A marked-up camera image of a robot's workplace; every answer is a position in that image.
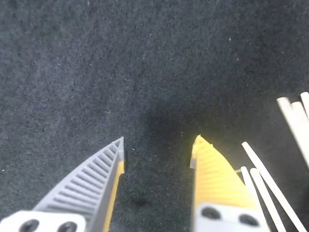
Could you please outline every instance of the dark gray carpet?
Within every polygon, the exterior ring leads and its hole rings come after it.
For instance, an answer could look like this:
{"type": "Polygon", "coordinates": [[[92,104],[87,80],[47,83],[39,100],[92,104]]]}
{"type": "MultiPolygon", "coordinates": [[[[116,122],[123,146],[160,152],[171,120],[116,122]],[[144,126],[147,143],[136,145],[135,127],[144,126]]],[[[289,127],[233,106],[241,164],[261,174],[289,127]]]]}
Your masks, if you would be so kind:
{"type": "Polygon", "coordinates": [[[111,231],[188,232],[201,133],[235,168],[249,141],[309,228],[308,170],[276,103],[309,90],[308,1],[1,6],[0,218],[123,135],[111,231]]]}

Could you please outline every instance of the yellow pad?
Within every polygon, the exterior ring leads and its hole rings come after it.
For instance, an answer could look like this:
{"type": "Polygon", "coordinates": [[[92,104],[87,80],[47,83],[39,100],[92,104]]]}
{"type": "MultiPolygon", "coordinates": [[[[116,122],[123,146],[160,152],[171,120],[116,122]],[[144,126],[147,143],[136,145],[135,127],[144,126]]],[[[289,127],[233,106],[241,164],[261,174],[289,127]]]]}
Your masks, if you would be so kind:
{"type": "Polygon", "coordinates": [[[194,207],[203,202],[257,209],[246,186],[232,166],[200,135],[192,148],[196,160],[194,207]]]}

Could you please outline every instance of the white plastic rod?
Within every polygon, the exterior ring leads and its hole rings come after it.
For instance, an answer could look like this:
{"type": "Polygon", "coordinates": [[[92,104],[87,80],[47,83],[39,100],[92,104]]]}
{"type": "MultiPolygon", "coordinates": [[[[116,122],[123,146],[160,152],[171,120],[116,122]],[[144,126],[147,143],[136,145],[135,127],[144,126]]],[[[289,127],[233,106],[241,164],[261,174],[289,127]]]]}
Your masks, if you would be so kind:
{"type": "Polygon", "coordinates": [[[248,169],[245,166],[242,166],[240,168],[240,170],[241,170],[241,174],[242,174],[243,180],[245,182],[245,185],[246,185],[249,193],[251,194],[252,198],[255,200],[259,210],[261,211],[261,214],[263,215],[264,224],[266,225],[265,228],[267,228],[268,225],[267,225],[267,222],[266,222],[266,219],[265,219],[265,215],[263,213],[263,209],[261,207],[261,204],[260,204],[260,201],[259,201],[259,197],[257,196],[257,192],[255,190],[254,184],[253,184],[253,182],[251,180],[251,177],[249,175],[248,169]]]}
{"type": "Polygon", "coordinates": [[[305,111],[307,113],[307,117],[309,119],[309,93],[308,92],[303,92],[300,94],[300,98],[303,102],[305,111]]]}
{"type": "Polygon", "coordinates": [[[266,167],[264,166],[262,161],[257,156],[257,154],[253,151],[253,149],[250,147],[250,145],[247,142],[243,142],[241,145],[243,146],[249,158],[251,159],[252,163],[256,166],[259,173],[261,174],[261,176],[263,177],[263,179],[269,186],[270,190],[274,193],[275,197],[277,198],[277,200],[279,201],[279,203],[281,204],[281,206],[283,207],[286,214],[289,216],[289,218],[291,219],[292,223],[295,225],[297,230],[299,232],[307,232],[305,227],[303,226],[303,224],[297,217],[296,213],[294,212],[294,210],[292,209],[292,207],[290,206],[290,204],[284,197],[283,193],[281,192],[281,190],[279,189],[279,187],[277,186],[277,184],[275,183],[275,181],[273,180],[273,178],[267,171],[266,167]]]}
{"type": "Polygon", "coordinates": [[[291,104],[293,113],[295,115],[295,125],[301,126],[303,123],[308,122],[308,118],[303,107],[303,104],[300,101],[293,102],[291,104]]]}
{"type": "Polygon", "coordinates": [[[275,226],[278,230],[278,232],[286,232],[285,228],[284,228],[284,225],[281,221],[281,218],[278,214],[278,211],[270,197],[270,194],[269,192],[267,191],[267,188],[264,184],[264,181],[262,180],[258,170],[256,168],[251,168],[250,169],[250,173],[251,173],[251,176],[257,186],[257,189],[259,190],[262,198],[263,198],[263,201],[265,202],[265,205],[269,211],[269,214],[272,218],[272,220],[274,221],[275,223],[275,226]]]}
{"type": "Polygon", "coordinates": [[[303,107],[300,102],[291,105],[287,98],[278,98],[277,102],[309,169],[309,120],[303,107]]]}

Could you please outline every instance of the screw hole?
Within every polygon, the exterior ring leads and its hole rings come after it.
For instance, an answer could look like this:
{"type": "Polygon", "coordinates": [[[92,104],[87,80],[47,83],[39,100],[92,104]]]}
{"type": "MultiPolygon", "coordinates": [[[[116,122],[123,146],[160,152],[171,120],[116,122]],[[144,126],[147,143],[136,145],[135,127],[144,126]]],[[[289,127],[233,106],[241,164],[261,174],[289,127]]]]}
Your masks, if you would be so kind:
{"type": "Polygon", "coordinates": [[[19,229],[19,232],[33,232],[39,226],[39,221],[36,219],[28,220],[19,229]]]}
{"type": "Polygon", "coordinates": [[[67,221],[59,227],[57,232],[75,232],[76,229],[77,229],[76,223],[67,221]]]}
{"type": "Polygon", "coordinates": [[[211,208],[211,207],[203,208],[202,216],[210,218],[210,219],[220,219],[221,218],[218,210],[211,208]]]}
{"type": "Polygon", "coordinates": [[[240,215],[239,220],[240,220],[241,223],[244,223],[244,224],[247,224],[247,225],[250,225],[250,226],[258,226],[259,225],[259,223],[257,222],[257,220],[254,217],[247,215],[247,214],[240,215]]]}

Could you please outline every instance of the white stick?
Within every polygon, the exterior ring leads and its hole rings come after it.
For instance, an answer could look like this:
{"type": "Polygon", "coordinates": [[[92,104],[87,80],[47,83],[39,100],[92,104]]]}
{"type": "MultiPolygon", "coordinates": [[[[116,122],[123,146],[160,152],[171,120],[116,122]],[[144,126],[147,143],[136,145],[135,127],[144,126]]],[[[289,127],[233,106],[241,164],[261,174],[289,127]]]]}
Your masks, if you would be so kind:
{"type": "Polygon", "coordinates": [[[252,182],[252,180],[251,180],[251,177],[250,177],[250,175],[249,175],[249,172],[248,172],[248,170],[247,170],[247,168],[246,168],[245,166],[242,166],[242,167],[240,168],[240,170],[241,170],[243,180],[244,180],[244,182],[245,182],[245,185],[246,185],[246,187],[247,187],[249,193],[251,194],[251,196],[252,196],[253,199],[255,200],[255,202],[256,202],[256,204],[257,204],[259,210],[261,211],[261,215],[263,215],[263,220],[264,220],[263,223],[264,223],[265,226],[266,226],[265,228],[267,228],[268,225],[267,225],[267,222],[266,222],[266,219],[265,219],[265,215],[264,215],[264,213],[263,213],[263,209],[262,209],[262,207],[261,207],[261,204],[260,204],[260,201],[259,201],[259,197],[257,196],[257,192],[256,192],[256,190],[255,190],[255,187],[254,187],[254,184],[253,184],[253,182],[252,182]]]}
{"type": "Polygon", "coordinates": [[[293,102],[291,104],[291,107],[295,115],[295,125],[296,126],[301,126],[302,124],[308,122],[308,118],[304,110],[303,104],[300,101],[293,102]]]}
{"type": "Polygon", "coordinates": [[[304,110],[300,103],[291,105],[287,98],[278,98],[277,102],[309,168],[309,121],[305,118],[304,110]]]}
{"type": "Polygon", "coordinates": [[[308,92],[303,92],[300,94],[300,98],[303,102],[304,108],[307,113],[307,117],[309,119],[309,93],[308,92]]]}
{"type": "Polygon", "coordinates": [[[307,232],[299,218],[297,217],[296,213],[284,197],[283,193],[279,189],[279,187],[276,185],[275,181],[272,179],[271,175],[267,171],[266,167],[262,163],[262,161],[258,158],[257,154],[252,150],[250,145],[247,142],[243,142],[241,144],[243,148],[245,149],[246,153],[248,154],[249,158],[251,159],[252,163],[256,166],[259,173],[262,175],[263,179],[269,186],[270,190],[274,193],[275,197],[285,210],[286,214],[291,219],[292,223],[295,225],[297,230],[299,232],[307,232]]]}
{"type": "Polygon", "coordinates": [[[264,184],[264,181],[262,180],[258,170],[256,168],[251,168],[250,169],[250,173],[251,173],[251,176],[257,186],[257,189],[259,190],[262,198],[263,198],[263,201],[265,202],[265,205],[269,211],[269,214],[272,218],[272,220],[274,221],[275,223],[275,226],[278,230],[278,232],[286,232],[285,228],[284,228],[284,225],[281,221],[281,218],[278,214],[278,211],[270,197],[270,194],[269,192],[267,191],[267,188],[264,184]]]}

